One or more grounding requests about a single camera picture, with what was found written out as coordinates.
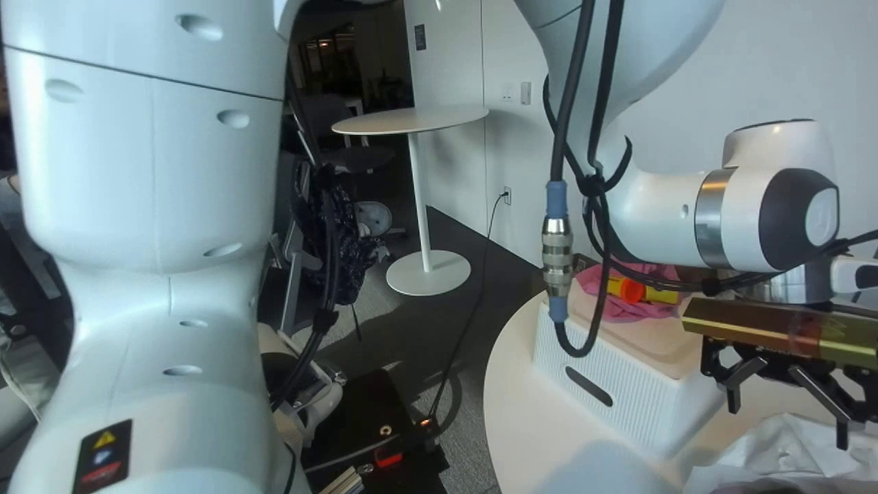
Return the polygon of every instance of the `round table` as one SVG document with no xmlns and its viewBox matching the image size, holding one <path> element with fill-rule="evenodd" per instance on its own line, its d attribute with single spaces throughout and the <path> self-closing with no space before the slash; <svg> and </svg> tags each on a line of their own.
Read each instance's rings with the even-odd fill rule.
<svg viewBox="0 0 878 494">
<path fill-rule="evenodd" d="M 578 310 L 573 306 L 577 313 L 591 313 L 593 297 L 573 286 L 571 299 L 582 305 Z M 651 452 L 625 434 L 596 421 L 596 399 L 582 399 L 582 395 L 561 386 L 534 365 L 534 328 L 545 318 L 543 306 L 545 297 L 541 294 L 506 324 L 486 369 L 488 450 L 496 479 L 508 494 L 681 490 L 691 467 L 714 464 L 733 439 L 769 416 L 790 412 L 834 421 L 805 388 L 754 376 L 742 386 L 737 415 L 720 406 L 670 456 Z M 639 365 L 633 353 L 625 368 L 614 368 L 614 379 L 630 376 L 630 365 Z"/>
<path fill-rule="evenodd" d="M 486 115 L 488 115 L 486 106 L 403 106 L 403 110 L 347 117 L 331 125 L 334 133 L 359 133 L 359 136 L 406 133 L 410 136 L 410 163 L 411 163 L 421 253 L 403 255 L 386 269 L 386 286 L 396 288 L 397 294 L 406 294 L 406 297 L 444 294 L 463 286 L 471 272 L 463 255 L 448 253 L 448 250 L 432 250 L 432 235 L 427 235 L 432 227 L 427 227 L 427 214 L 425 214 L 422 189 L 421 189 L 422 184 L 421 184 L 421 161 L 416 161 L 416 133 L 471 124 Z"/>
</svg>

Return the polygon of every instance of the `white table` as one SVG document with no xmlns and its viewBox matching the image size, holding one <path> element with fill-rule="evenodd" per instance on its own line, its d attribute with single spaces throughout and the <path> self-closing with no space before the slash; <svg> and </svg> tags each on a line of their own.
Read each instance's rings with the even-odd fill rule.
<svg viewBox="0 0 878 494">
<path fill-rule="evenodd" d="M 571 398 L 534 365 L 534 327 L 545 297 L 529 299 L 502 328 L 486 369 L 486 434 L 502 490 L 681 490 L 691 467 L 716 456 L 757 421 L 794 412 L 834 421 L 805 388 L 766 379 L 742 386 L 742 412 L 716 408 L 672 456 L 648 452 L 599 424 L 593 406 Z"/>
<path fill-rule="evenodd" d="M 414 214 L 421 253 L 397 258 L 386 269 L 386 286 L 406 297 L 433 297 L 454 290 L 467 283 L 471 265 L 463 255 L 448 250 L 432 250 L 432 227 L 421 192 L 421 161 L 416 161 L 416 133 L 437 130 L 448 125 L 460 125 L 486 117 L 486 106 L 403 106 L 390 111 L 368 111 L 359 117 L 347 117 L 331 125 L 334 133 L 410 133 L 410 161 L 414 187 Z"/>
</svg>

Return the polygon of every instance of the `white wall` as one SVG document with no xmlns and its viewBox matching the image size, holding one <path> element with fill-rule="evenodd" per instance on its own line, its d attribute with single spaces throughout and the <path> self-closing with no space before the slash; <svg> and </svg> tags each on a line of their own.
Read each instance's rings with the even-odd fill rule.
<svg viewBox="0 0 878 494">
<path fill-rule="evenodd" d="M 541 110 L 545 73 L 534 34 L 513 0 L 406 0 L 411 25 L 427 19 L 433 52 L 411 52 L 416 100 L 484 100 L 495 110 L 474 148 L 455 148 L 460 173 L 427 180 L 441 210 L 486 225 L 502 187 L 513 205 L 496 214 L 495 238 L 541 262 L 550 125 Z M 728 130 L 766 117 L 818 117 L 836 155 L 842 232 L 878 227 L 878 2 L 876 0 L 731 0 L 698 54 L 620 117 L 648 170 L 716 168 Z M 425 168 L 448 155 L 421 155 Z"/>
</svg>

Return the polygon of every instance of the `sticker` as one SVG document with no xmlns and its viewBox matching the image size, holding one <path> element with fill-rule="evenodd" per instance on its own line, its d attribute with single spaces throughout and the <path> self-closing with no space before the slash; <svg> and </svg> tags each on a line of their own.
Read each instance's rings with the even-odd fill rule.
<svg viewBox="0 0 878 494">
<path fill-rule="evenodd" d="M 89 434 L 79 443 L 74 494 L 91 494 L 128 476 L 131 420 Z"/>
</svg>

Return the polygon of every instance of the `pink object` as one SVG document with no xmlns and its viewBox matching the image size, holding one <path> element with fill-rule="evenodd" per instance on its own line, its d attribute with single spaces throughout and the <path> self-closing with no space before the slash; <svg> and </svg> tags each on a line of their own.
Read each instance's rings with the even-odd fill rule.
<svg viewBox="0 0 878 494">
<path fill-rule="evenodd" d="M 628 262 L 628 269 L 651 273 L 651 276 L 679 280 L 679 272 L 672 265 Z M 582 269 L 577 273 L 577 283 L 582 286 L 584 294 L 599 297 L 600 262 Z M 639 320 L 639 318 L 672 318 L 672 316 L 679 316 L 672 306 L 625 301 L 611 294 L 606 294 L 606 305 L 603 305 L 603 318 L 614 320 L 614 324 L 628 324 L 628 320 Z"/>
</svg>

